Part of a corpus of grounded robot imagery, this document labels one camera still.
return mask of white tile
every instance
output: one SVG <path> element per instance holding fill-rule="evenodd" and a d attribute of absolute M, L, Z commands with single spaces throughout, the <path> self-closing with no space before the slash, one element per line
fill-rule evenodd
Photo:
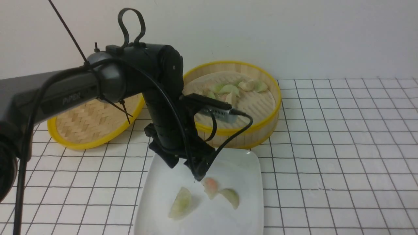
<path fill-rule="evenodd" d="M 360 224 L 362 227 L 385 228 L 385 221 L 378 209 L 358 209 Z"/>
<path fill-rule="evenodd" d="M 324 120 L 308 120 L 309 131 L 328 131 Z"/>
<path fill-rule="evenodd" d="M 393 109 L 393 108 L 395 108 L 391 99 L 373 99 L 373 101 L 375 102 L 376 107 L 380 108 L 380 109 Z"/>
<path fill-rule="evenodd" d="M 34 171 L 28 186 L 48 186 L 53 174 L 52 171 Z"/>
<path fill-rule="evenodd" d="M 297 143 L 297 144 L 310 144 L 311 143 L 311 139 L 309 138 L 308 132 L 290 131 L 289 134 L 290 134 L 290 140 L 292 141 L 292 143 Z"/>
<path fill-rule="evenodd" d="M 283 226 L 307 227 L 305 210 L 302 208 L 282 208 Z"/>
<path fill-rule="evenodd" d="M 76 171 L 81 161 L 81 157 L 62 157 L 57 171 Z"/>
<path fill-rule="evenodd" d="M 296 159 L 296 165 L 299 173 L 319 173 L 318 165 L 315 159 Z"/>
<path fill-rule="evenodd" d="M 265 207 L 278 207 L 279 197 L 277 190 L 275 189 L 264 189 L 263 190 L 264 206 Z"/>
<path fill-rule="evenodd" d="M 103 158 L 83 157 L 79 166 L 79 171 L 99 171 Z"/>
<path fill-rule="evenodd" d="M 360 227 L 354 209 L 331 209 L 336 227 Z"/>
<path fill-rule="evenodd" d="M 61 207 L 61 205 L 40 205 L 33 222 L 55 223 L 59 212 L 61 211 Z"/>
<path fill-rule="evenodd" d="M 366 88 L 363 79 L 347 79 L 347 83 L 350 88 Z"/>
<path fill-rule="evenodd" d="M 281 214 L 279 208 L 264 208 L 264 226 L 281 226 Z"/>
<path fill-rule="evenodd" d="M 133 206 L 111 206 L 107 223 L 129 225 L 132 219 Z"/>
<path fill-rule="evenodd" d="M 392 132 L 391 134 L 397 144 L 416 144 L 410 132 Z"/>
<path fill-rule="evenodd" d="M 393 104 L 397 109 L 414 108 L 413 104 L 409 99 L 406 98 L 394 98 L 392 99 Z"/>
<path fill-rule="evenodd" d="M 305 120 L 288 120 L 289 131 L 308 131 Z"/>
<path fill-rule="evenodd" d="M 395 79 L 383 79 L 381 81 L 385 88 L 400 88 L 399 83 Z"/>
<path fill-rule="evenodd" d="M 331 212 L 329 209 L 306 209 L 309 226 L 312 227 L 333 227 Z"/>
<path fill-rule="evenodd" d="M 369 175 L 368 177 L 373 190 L 395 189 L 389 175 Z"/>
<path fill-rule="evenodd" d="M 302 192 L 306 207 L 328 207 L 324 190 L 302 190 Z"/>
<path fill-rule="evenodd" d="M 145 157 L 147 155 L 148 144 L 146 143 L 130 143 L 126 156 L 128 157 Z"/>
<path fill-rule="evenodd" d="M 331 132 L 330 135 L 334 144 L 354 143 L 349 132 Z"/>
<path fill-rule="evenodd" d="M 95 148 L 86 149 L 84 156 L 103 157 L 107 149 L 107 144 L 102 144 Z"/>
<path fill-rule="evenodd" d="M 354 98 L 370 98 L 370 93 L 367 89 L 351 89 Z"/>
<path fill-rule="evenodd" d="M 375 195 L 381 208 L 403 208 L 402 202 L 395 191 L 375 191 Z"/>
<path fill-rule="evenodd" d="M 338 158 L 358 158 L 355 145 L 335 145 Z"/>
<path fill-rule="evenodd" d="M 418 111 L 416 109 L 398 109 L 403 119 L 418 119 Z"/>
<path fill-rule="evenodd" d="M 341 112 L 345 120 L 362 120 L 363 119 L 359 110 L 341 109 Z"/>
<path fill-rule="evenodd" d="M 352 98 L 350 89 L 333 89 L 336 98 Z"/>
<path fill-rule="evenodd" d="M 334 92 L 331 89 L 316 89 L 316 95 L 319 99 L 335 98 Z"/>
<path fill-rule="evenodd" d="M 45 191 L 45 187 L 26 187 L 25 194 L 23 196 L 23 203 L 40 204 L 45 194 Z"/>
<path fill-rule="evenodd" d="M 348 88 L 348 84 L 344 79 L 331 79 L 329 82 L 332 88 Z"/>
<path fill-rule="evenodd" d="M 364 173 L 360 159 L 340 159 L 342 172 L 344 173 Z"/>
<path fill-rule="evenodd" d="M 301 99 L 303 109 L 319 109 L 319 103 L 317 99 Z"/>
<path fill-rule="evenodd" d="M 59 216 L 58 223 L 63 224 L 78 224 L 84 214 L 86 206 L 74 206 L 64 205 L 62 207 L 61 215 Z"/>
<path fill-rule="evenodd" d="M 384 159 L 383 162 L 385 163 L 387 171 L 389 173 L 410 173 L 405 159 Z"/>
<path fill-rule="evenodd" d="M 351 191 L 351 197 L 356 208 L 378 208 L 372 191 Z"/>
<path fill-rule="evenodd" d="M 97 172 L 77 172 L 73 186 L 74 187 L 93 187 Z"/>
<path fill-rule="evenodd" d="M 341 173 L 340 164 L 337 159 L 318 159 L 321 173 Z"/>
<path fill-rule="evenodd" d="M 418 131 L 418 120 L 405 120 L 410 131 Z"/>
<path fill-rule="evenodd" d="M 265 189 L 300 189 L 297 174 L 276 174 L 277 186 L 272 174 L 261 174 Z"/>
<path fill-rule="evenodd" d="M 121 172 L 117 186 L 138 188 L 141 174 L 141 172 Z"/>
<path fill-rule="evenodd" d="M 407 98 L 403 89 L 387 89 L 386 92 L 390 98 Z"/>
<path fill-rule="evenodd" d="M 320 99 L 319 103 L 322 109 L 337 109 L 338 102 L 337 99 Z"/>
<path fill-rule="evenodd" d="M 350 131 L 367 131 L 366 123 L 363 120 L 347 120 L 346 123 Z"/>
<path fill-rule="evenodd" d="M 314 79 L 314 80 L 312 80 L 312 82 L 313 82 L 313 86 L 314 86 L 315 89 L 331 88 L 329 80 L 327 80 L 327 79 Z"/>
<path fill-rule="evenodd" d="M 110 143 L 104 155 L 113 157 L 123 157 L 126 154 L 126 149 L 126 143 Z"/>
<path fill-rule="evenodd" d="M 64 153 L 65 147 L 59 143 L 49 143 L 43 152 L 44 156 L 61 156 Z"/>
<path fill-rule="evenodd" d="M 315 158 L 314 149 L 312 145 L 293 145 L 293 152 L 295 158 Z"/>
<path fill-rule="evenodd" d="M 300 190 L 279 190 L 281 207 L 303 207 L 303 198 Z"/>
<path fill-rule="evenodd" d="M 372 136 L 369 132 L 351 132 L 351 136 L 356 144 L 373 144 Z"/>
<path fill-rule="evenodd" d="M 83 224 L 105 224 L 110 206 L 87 206 Z"/>
<path fill-rule="evenodd" d="M 106 225 L 104 228 L 104 235 L 114 235 L 114 234 L 128 234 L 129 226 L 128 225 Z"/>
<path fill-rule="evenodd" d="M 314 145 L 317 158 L 337 158 L 333 145 Z"/>
<path fill-rule="evenodd" d="M 398 146 L 396 145 L 377 145 L 382 158 L 402 158 Z"/>
<path fill-rule="evenodd" d="M 47 130 L 37 130 L 33 135 L 33 143 L 48 143 L 51 139 Z"/>
<path fill-rule="evenodd" d="M 91 192 L 91 188 L 71 188 L 67 200 L 65 200 L 65 204 L 85 205 L 89 200 Z"/>
<path fill-rule="evenodd" d="M 306 120 L 323 120 L 324 116 L 319 109 L 304 109 L 303 114 Z"/>
<path fill-rule="evenodd" d="M 123 158 L 120 157 L 105 157 L 103 158 L 100 171 L 120 171 L 122 168 Z"/>
<path fill-rule="evenodd" d="M 312 80 L 295 80 L 298 89 L 313 89 Z"/>
<path fill-rule="evenodd" d="M 289 133 L 286 132 L 273 132 L 270 136 L 271 143 L 290 143 Z"/>
<path fill-rule="evenodd" d="M 418 190 L 418 186 L 412 175 L 391 174 L 390 177 L 397 190 Z"/>
<path fill-rule="evenodd" d="M 94 188 L 90 197 L 89 205 L 108 205 L 112 202 L 115 189 Z"/>
<path fill-rule="evenodd" d="M 63 204 L 67 196 L 68 188 L 48 188 L 42 203 L 45 204 Z"/>
<path fill-rule="evenodd" d="M 398 191 L 405 208 L 418 209 L 418 191 Z"/>
<path fill-rule="evenodd" d="M 353 208 L 350 193 L 348 191 L 327 191 L 330 207 Z"/>
<path fill-rule="evenodd" d="M 104 228 L 104 225 L 81 225 L 78 235 L 102 234 Z"/>
<path fill-rule="evenodd" d="M 56 225 L 52 235 L 74 235 L 79 227 L 80 225 Z"/>
<path fill-rule="evenodd" d="M 150 138 L 146 136 L 143 131 L 133 131 L 130 138 L 130 143 L 148 143 Z"/>
<path fill-rule="evenodd" d="M 309 135 L 313 144 L 332 144 L 329 132 L 310 132 Z"/>
<path fill-rule="evenodd" d="M 299 98 L 301 99 L 316 99 L 316 93 L 314 89 L 299 90 Z"/>
<path fill-rule="evenodd" d="M 119 172 L 99 172 L 95 187 L 116 187 Z"/>
<path fill-rule="evenodd" d="M 54 225 L 32 224 L 27 235 L 51 234 Z"/>
<path fill-rule="evenodd" d="M 372 134 L 375 144 L 394 144 L 390 133 L 386 132 L 370 132 Z"/>
<path fill-rule="evenodd" d="M 282 106 L 284 109 L 300 109 L 302 108 L 299 99 L 283 99 Z"/>
<path fill-rule="evenodd" d="M 413 228 L 404 209 L 382 209 L 389 228 Z"/>
<path fill-rule="evenodd" d="M 369 131 L 388 131 L 383 120 L 366 120 L 365 122 Z"/>
<path fill-rule="evenodd" d="M 387 173 L 385 165 L 381 159 L 362 159 L 366 173 Z"/>
<path fill-rule="evenodd" d="M 273 160 L 271 158 L 259 158 L 258 160 L 260 162 L 261 172 L 264 172 L 264 173 L 274 172 Z"/>
<path fill-rule="evenodd" d="M 377 108 L 373 99 L 369 98 L 356 98 L 357 106 L 361 109 L 375 109 Z"/>
<path fill-rule="evenodd" d="M 345 174 L 349 190 L 368 190 L 371 189 L 365 174 Z"/>
<path fill-rule="evenodd" d="M 320 174 L 299 174 L 302 189 L 323 189 Z"/>
<path fill-rule="evenodd" d="M 116 189 L 113 205 L 135 205 L 138 189 Z"/>
<path fill-rule="evenodd" d="M 323 174 L 322 179 L 324 180 L 325 189 L 347 189 L 342 174 Z"/>

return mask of dumpling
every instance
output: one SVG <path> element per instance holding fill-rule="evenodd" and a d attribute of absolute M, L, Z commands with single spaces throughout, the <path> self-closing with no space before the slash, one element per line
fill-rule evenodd
<path fill-rule="evenodd" d="M 240 197 L 237 192 L 233 189 L 222 189 L 219 194 L 224 196 L 232 205 L 234 209 L 237 209 L 240 205 Z"/>
<path fill-rule="evenodd" d="M 213 199 L 218 193 L 218 183 L 212 178 L 204 178 L 202 185 L 205 188 L 204 192 L 208 195 L 209 199 Z"/>
<path fill-rule="evenodd" d="M 187 214 L 189 206 L 191 204 L 191 193 L 185 187 L 181 187 L 178 192 L 173 205 L 171 206 L 168 217 L 173 220 L 181 219 Z"/>

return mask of yellow rim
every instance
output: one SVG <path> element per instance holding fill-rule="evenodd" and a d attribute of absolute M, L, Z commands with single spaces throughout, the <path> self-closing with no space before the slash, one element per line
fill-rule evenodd
<path fill-rule="evenodd" d="M 130 117 L 130 119 L 129 119 L 129 121 L 131 123 L 133 123 L 135 121 L 135 119 L 137 118 L 137 116 L 141 113 L 141 110 L 144 107 L 144 104 L 145 104 L 145 101 L 144 101 L 144 98 L 141 95 L 138 106 L 135 108 L 135 111 L 132 113 L 133 117 Z M 102 145 L 106 142 L 111 141 L 112 139 L 114 139 L 115 137 L 120 135 L 123 131 L 125 131 L 129 127 L 129 123 L 128 123 L 128 121 L 126 121 L 118 129 L 114 130 L 109 135 L 106 135 L 106 136 L 102 137 L 101 139 L 98 139 L 98 140 L 95 140 L 95 141 L 92 141 L 92 142 L 88 142 L 88 143 L 73 143 L 73 142 L 69 142 L 69 141 L 65 140 L 58 133 L 58 130 L 56 128 L 56 117 L 53 117 L 53 118 L 49 119 L 47 121 L 47 125 L 48 125 L 49 134 L 51 135 L 51 137 L 57 143 L 62 144 L 67 148 L 77 149 L 77 150 L 95 148 L 97 146 L 100 146 L 100 145 Z"/>
<path fill-rule="evenodd" d="M 191 74 L 192 72 L 194 72 L 194 71 L 196 71 L 196 70 L 198 70 L 198 69 L 200 69 L 200 68 L 203 68 L 203 67 L 205 67 L 205 66 L 208 66 L 208 65 L 213 65 L 213 64 L 230 64 L 230 63 L 234 63 L 234 64 L 242 64 L 242 65 L 246 65 L 246 66 L 250 66 L 250 67 L 253 67 L 253 68 L 255 68 L 255 69 L 258 69 L 258 70 L 260 70 L 262 73 L 264 73 L 265 75 L 267 75 L 267 77 L 268 78 L 270 78 L 271 80 L 273 80 L 274 81 L 274 84 L 275 84 L 275 86 L 276 86 L 276 88 L 277 88 L 277 90 L 278 90 L 278 93 L 279 93 L 279 102 L 278 102 L 278 104 L 276 104 L 276 107 L 274 108 L 274 110 L 273 110 L 273 112 L 271 112 L 271 114 L 268 116 L 268 117 L 266 117 L 263 121 L 261 121 L 261 122 L 259 122 L 259 123 L 256 123 L 256 124 L 253 124 L 250 128 L 248 128 L 244 133 L 252 133 L 252 132 L 255 132 L 255 131 L 257 131 L 257 130 L 259 130 L 259 129 L 261 129 L 261 128 L 263 128 L 263 126 L 266 124 L 266 123 L 269 123 L 273 118 L 274 118 L 274 116 L 276 115 L 276 113 L 279 111 L 279 108 L 280 108 L 280 105 L 281 105 L 281 102 L 282 102 L 282 94 L 281 94 L 281 92 L 280 92 L 280 87 L 279 87 L 279 85 L 278 85 L 278 83 L 277 83 L 277 80 L 276 79 L 274 79 L 269 73 L 267 73 L 265 70 L 263 70 L 262 68 L 260 68 L 260 67 L 258 67 L 258 66 L 255 66 L 255 65 L 253 65 L 253 64 L 249 64 L 249 63 L 245 63 L 245 62 L 241 62 L 241 61 L 228 61 L 228 60 L 226 60 L 226 61 L 214 61 L 214 62 L 210 62 L 210 63 L 206 63 L 206 64 L 202 64 L 202 65 L 199 65 L 199 66 L 197 66 L 197 67 L 195 67 L 195 68 L 193 68 L 192 70 L 190 70 L 190 71 L 188 71 L 184 76 L 183 76 L 183 79 L 185 78 L 185 77 L 187 77 L 189 74 Z M 202 131 L 202 132 L 205 132 L 205 133 L 208 133 L 208 134 L 210 134 L 211 132 L 212 132 L 212 127 L 211 126 L 206 126 L 206 125 L 203 125 L 203 124 L 200 124 L 200 123 L 198 123 L 198 122 L 196 122 L 196 129 L 197 130 L 199 130 L 199 131 Z M 216 131 L 216 134 L 217 135 L 226 135 L 226 136 L 230 136 L 230 135 L 233 135 L 233 134 L 235 134 L 237 131 L 239 131 L 240 130 L 240 128 L 236 128 L 236 129 L 217 129 L 217 131 Z"/>

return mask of bamboo steamer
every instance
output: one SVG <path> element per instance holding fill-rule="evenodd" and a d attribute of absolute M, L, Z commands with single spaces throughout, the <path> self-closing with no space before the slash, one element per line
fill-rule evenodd
<path fill-rule="evenodd" d="M 272 102 L 274 102 L 273 107 L 269 107 L 268 114 L 264 118 L 258 120 L 257 122 L 254 121 L 253 125 L 248 130 L 234 138 L 226 147 L 250 149 L 263 143 L 273 133 L 278 122 L 279 109 L 281 106 L 281 92 L 277 80 L 263 69 L 252 64 L 239 61 L 215 61 L 200 65 L 187 72 L 184 75 L 185 88 L 189 83 L 195 80 L 197 81 L 197 79 L 202 76 L 220 72 L 237 72 L 251 79 L 260 79 L 268 85 L 268 91 L 271 94 Z M 266 112 L 266 110 L 260 110 L 263 109 L 263 107 L 266 107 L 266 105 L 258 105 L 257 110 Z M 202 139 L 207 139 L 212 132 L 212 125 L 207 124 L 207 122 L 203 124 L 197 120 L 201 120 L 201 118 L 195 116 L 196 128 L 199 136 Z M 222 126 L 218 125 L 215 137 L 208 141 L 208 144 L 213 147 L 219 147 L 227 138 L 240 129 L 241 128 L 222 128 Z"/>

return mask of bamboo steamer lid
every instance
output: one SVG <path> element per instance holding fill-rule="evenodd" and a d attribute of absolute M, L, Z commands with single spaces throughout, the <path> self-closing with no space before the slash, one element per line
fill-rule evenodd
<path fill-rule="evenodd" d="M 130 123 L 134 123 L 145 102 L 142 95 L 125 99 Z M 49 119 L 48 131 L 59 144 L 70 149 L 89 149 L 114 139 L 129 127 L 126 114 L 109 103 L 92 100 Z"/>

